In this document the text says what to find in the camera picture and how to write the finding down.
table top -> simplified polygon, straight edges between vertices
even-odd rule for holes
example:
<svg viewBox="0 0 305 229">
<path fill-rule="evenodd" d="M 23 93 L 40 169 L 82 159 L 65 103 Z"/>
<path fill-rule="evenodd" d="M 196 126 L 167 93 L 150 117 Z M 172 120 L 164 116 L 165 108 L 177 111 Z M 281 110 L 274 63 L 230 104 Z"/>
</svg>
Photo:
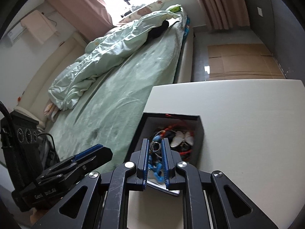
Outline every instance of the table top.
<svg viewBox="0 0 305 229">
<path fill-rule="evenodd" d="M 252 79 L 156 86 L 144 112 L 200 115 L 205 135 L 198 169 L 223 171 L 279 229 L 287 229 L 303 208 L 305 88 L 301 81 Z M 165 220 L 181 217 L 166 228 L 183 228 L 181 198 L 150 188 L 145 192 L 131 192 L 129 205 L 133 210 L 140 207 L 129 212 L 129 229 L 138 223 L 141 228 L 158 228 L 156 211 Z"/>
</svg>

wall outlet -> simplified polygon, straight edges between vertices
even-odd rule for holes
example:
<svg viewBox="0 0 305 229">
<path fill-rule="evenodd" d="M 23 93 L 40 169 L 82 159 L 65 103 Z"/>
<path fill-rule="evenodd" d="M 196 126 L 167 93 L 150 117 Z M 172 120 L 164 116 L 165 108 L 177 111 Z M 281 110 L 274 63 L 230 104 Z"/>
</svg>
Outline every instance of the wall outlet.
<svg viewBox="0 0 305 229">
<path fill-rule="evenodd" d="M 257 7 L 257 12 L 261 17 L 263 17 L 263 11 L 260 7 Z"/>
</svg>

bed frame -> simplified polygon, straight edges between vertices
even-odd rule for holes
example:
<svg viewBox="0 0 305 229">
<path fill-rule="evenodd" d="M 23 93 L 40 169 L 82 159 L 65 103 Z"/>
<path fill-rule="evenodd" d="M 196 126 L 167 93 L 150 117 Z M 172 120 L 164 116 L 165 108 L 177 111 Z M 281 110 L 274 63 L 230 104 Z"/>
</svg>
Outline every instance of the bed frame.
<svg viewBox="0 0 305 229">
<path fill-rule="evenodd" d="M 181 50 L 181 63 L 179 70 L 176 72 L 176 83 L 191 81 L 193 35 L 193 28 L 190 27 L 186 42 Z M 39 68 L 14 110 L 39 121 L 39 127 L 44 129 L 47 121 L 47 117 L 44 115 L 44 108 L 49 100 L 49 87 L 67 66 L 83 55 L 86 46 L 87 42 L 77 32 L 74 32 Z"/>
</svg>

metal pivot bolt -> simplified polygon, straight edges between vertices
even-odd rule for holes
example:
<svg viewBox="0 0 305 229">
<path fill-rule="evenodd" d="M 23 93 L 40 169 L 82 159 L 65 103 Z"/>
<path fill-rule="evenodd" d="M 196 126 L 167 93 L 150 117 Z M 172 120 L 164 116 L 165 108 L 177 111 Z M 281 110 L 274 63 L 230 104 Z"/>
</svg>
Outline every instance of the metal pivot bolt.
<svg viewBox="0 0 305 229">
<path fill-rule="evenodd" d="M 215 177 L 222 177 L 224 174 L 220 170 L 216 170 L 213 172 L 213 175 Z"/>
<path fill-rule="evenodd" d="M 179 163 L 177 163 L 177 165 L 178 165 L 180 168 L 184 168 L 184 167 L 186 167 L 188 164 L 187 164 L 187 162 L 180 161 Z"/>
<path fill-rule="evenodd" d="M 96 178 L 98 177 L 99 173 L 97 171 L 92 171 L 89 173 L 89 177 L 90 178 Z"/>
<path fill-rule="evenodd" d="M 125 167 L 126 168 L 132 168 L 132 167 L 134 167 L 135 166 L 135 164 L 133 163 L 133 162 L 126 162 L 125 163 Z"/>
</svg>

pink curtain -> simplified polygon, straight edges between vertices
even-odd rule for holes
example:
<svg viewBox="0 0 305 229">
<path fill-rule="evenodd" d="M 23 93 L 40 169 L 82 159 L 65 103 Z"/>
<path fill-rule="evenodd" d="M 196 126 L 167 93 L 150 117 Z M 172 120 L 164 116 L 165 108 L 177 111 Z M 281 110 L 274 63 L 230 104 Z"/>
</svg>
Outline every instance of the pink curtain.
<svg viewBox="0 0 305 229">
<path fill-rule="evenodd" d="M 47 1 L 89 41 L 114 28 L 103 0 Z"/>
<path fill-rule="evenodd" d="M 198 0 L 210 30 L 250 26 L 245 0 Z"/>
</svg>

